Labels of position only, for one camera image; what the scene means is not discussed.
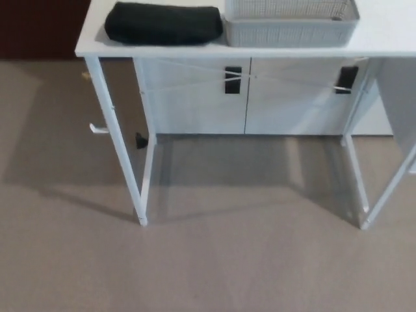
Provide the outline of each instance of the beige carpet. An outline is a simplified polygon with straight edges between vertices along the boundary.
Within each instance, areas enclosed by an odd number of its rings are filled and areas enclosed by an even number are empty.
[[[1,312],[415,311],[416,177],[362,232],[334,138],[164,136],[142,228],[84,70],[0,62]],[[106,72],[140,175],[133,69]],[[374,202],[401,155],[356,143]]]

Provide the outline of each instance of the white tabletop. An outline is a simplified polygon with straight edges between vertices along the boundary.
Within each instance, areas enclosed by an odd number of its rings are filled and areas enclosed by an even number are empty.
[[[162,5],[218,7],[225,0],[124,0]],[[228,47],[125,47],[108,39],[103,24],[116,0],[91,0],[75,53],[79,57],[416,57],[415,0],[356,0],[361,21],[348,45],[322,49]]]

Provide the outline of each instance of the white cabinet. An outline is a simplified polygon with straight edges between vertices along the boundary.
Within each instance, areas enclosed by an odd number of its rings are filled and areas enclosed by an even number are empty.
[[[249,58],[146,59],[143,66],[157,133],[244,134]],[[240,94],[225,94],[227,66],[242,68]]]
[[[157,133],[341,135],[367,61],[149,58],[142,65]],[[352,94],[336,94],[341,68],[351,65],[359,66]],[[242,69],[240,94],[225,93],[227,67]],[[372,134],[386,119],[384,110],[378,111],[381,118],[366,118],[358,134]]]
[[[351,64],[343,58],[253,59],[246,133],[340,135],[352,96],[333,87]]]

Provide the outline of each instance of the gray basket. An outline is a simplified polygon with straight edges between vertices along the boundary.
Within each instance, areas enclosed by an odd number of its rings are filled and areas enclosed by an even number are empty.
[[[358,21],[354,0],[226,0],[233,47],[341,47]]]

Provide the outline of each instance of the folded black cloth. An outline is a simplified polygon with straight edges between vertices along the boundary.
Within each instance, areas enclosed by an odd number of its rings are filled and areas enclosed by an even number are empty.
[[[224,32],[214,7],[180,7],[117,2],[105,20],[111,40],[135,46],[206,44]]]

